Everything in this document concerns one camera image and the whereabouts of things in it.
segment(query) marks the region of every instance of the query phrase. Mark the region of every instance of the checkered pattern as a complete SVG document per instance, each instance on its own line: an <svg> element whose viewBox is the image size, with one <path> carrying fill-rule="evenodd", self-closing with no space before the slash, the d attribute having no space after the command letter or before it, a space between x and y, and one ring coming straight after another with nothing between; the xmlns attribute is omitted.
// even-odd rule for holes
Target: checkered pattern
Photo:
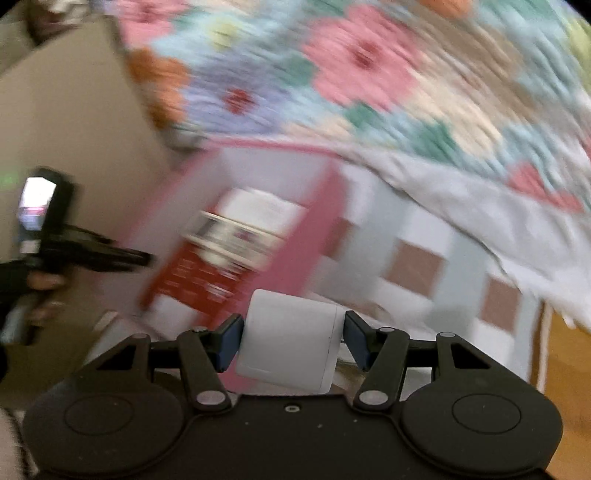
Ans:
<svg viewBox="0 0 591 480"><path fill-rule="evenodd" d="M527 378L539 299L522 294L479 243L373 174L344 169L357 203L333 232L310 298L423 338L452 331Z"/></svg>

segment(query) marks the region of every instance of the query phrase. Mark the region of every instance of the red product box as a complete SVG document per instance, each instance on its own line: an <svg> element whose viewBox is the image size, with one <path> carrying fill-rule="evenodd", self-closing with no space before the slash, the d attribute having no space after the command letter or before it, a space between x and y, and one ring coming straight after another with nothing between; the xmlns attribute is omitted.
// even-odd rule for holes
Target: red product box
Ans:
<svg viewBox="0 0 591 480"><path fill-rule="evenodd" d="M258 288L303 293L345 208L348 184L340 162L324 148L211 143L169 180L125 235L123 246L150 252L157 260L135 273L104 275L105 306L141 321L155 295L170 295L199 312L194 325L213 329L232 313L246 314ZM189 219L234 188L262 190L306 208L261 271L209 265L197 255L200 247L183 239Z"/></svg>

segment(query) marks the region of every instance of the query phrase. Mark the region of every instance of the pink flower pattern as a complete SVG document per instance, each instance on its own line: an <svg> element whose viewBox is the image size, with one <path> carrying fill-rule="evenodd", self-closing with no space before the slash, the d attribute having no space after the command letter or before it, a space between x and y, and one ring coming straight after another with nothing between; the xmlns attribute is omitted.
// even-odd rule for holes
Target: pink flower pattern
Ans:
<svg viewBox="0 0 591 480"><path fill-rule="evenodd" d="M507 186L540 202L551 203L567 212L579 213L583 211L583 205L575 195L564 190L547 192L539 172L531 163L517 165L510 172Z"/></svg>
<svg viewBox="0 0 591 480"><path fill-rule="evenodd" d="M172 33L170 17L184 11L186 4L183 0L118 0L117 7L123 40L135 48Z"/></svg>
<svg viewBox="0 0 591 480"><path fill-rule="evenodd" d="M346 18L317 20L302 51L318 68L314 88L340 105L357 100L390 110L414 83L412 33L372 5L351 5Z"/></svg>

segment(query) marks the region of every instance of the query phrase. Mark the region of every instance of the hand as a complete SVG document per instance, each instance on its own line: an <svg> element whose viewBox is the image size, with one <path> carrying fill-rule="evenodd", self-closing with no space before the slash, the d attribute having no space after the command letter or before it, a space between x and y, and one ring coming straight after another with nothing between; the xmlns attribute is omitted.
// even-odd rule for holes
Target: hand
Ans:
<svg viewBox="0 0 591 480"><path fill-rule="evenodd" d="M32 271L27 277L29 288L37 291L56 290L66 284L65 277L40 271ZM59 300L48 299L31 312L30 321L36 325L55 317L64 306Z"/></svg>

